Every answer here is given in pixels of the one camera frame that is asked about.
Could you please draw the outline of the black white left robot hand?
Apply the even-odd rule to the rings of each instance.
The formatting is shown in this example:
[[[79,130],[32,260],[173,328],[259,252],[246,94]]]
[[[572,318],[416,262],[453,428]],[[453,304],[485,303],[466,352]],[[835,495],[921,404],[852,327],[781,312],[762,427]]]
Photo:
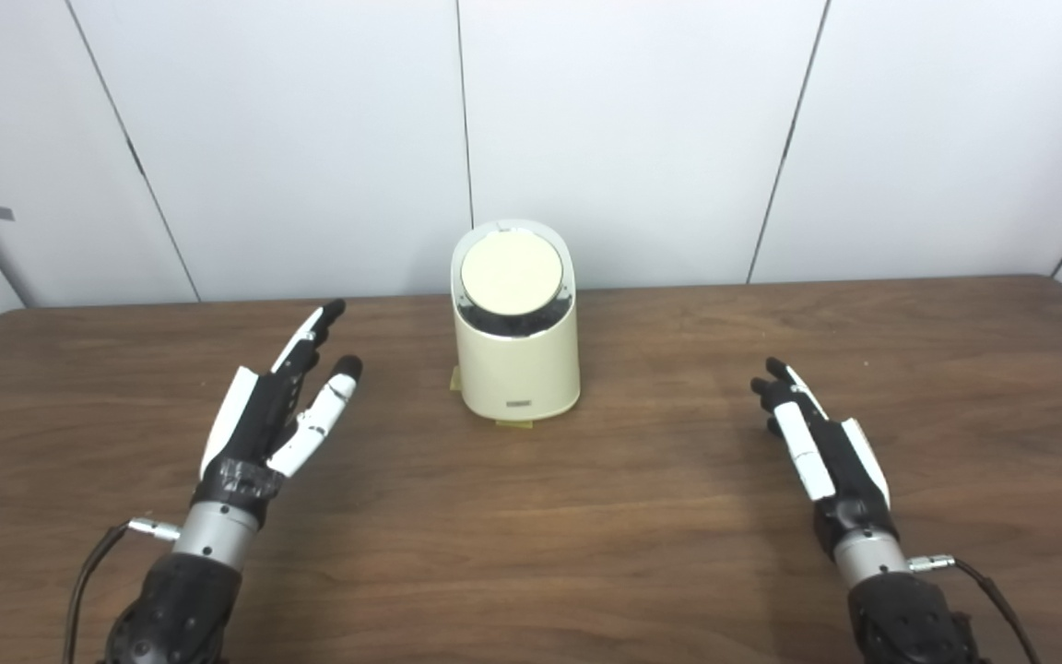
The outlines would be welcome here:
[[[266,525],[270,503],[327,441],[357,391],[363,362],[342,356],[299,408],[306,377],[346,307],[345,300],[335,299],[316,308],[266,373],[239,367],[212,421],[191,504],[226,504],[258,527]]]

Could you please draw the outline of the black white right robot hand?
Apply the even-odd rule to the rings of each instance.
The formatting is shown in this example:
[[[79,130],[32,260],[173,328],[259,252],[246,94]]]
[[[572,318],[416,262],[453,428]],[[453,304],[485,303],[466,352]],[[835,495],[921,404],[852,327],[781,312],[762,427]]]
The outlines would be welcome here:
[[[891,514],[888,480],[856,419],[827,415],[808,384],[778,358],[764,362],[768,377],[750,388],[780,437],[812,505],[813,534],[834,558],[844,539],[859,534],[900,537]]]

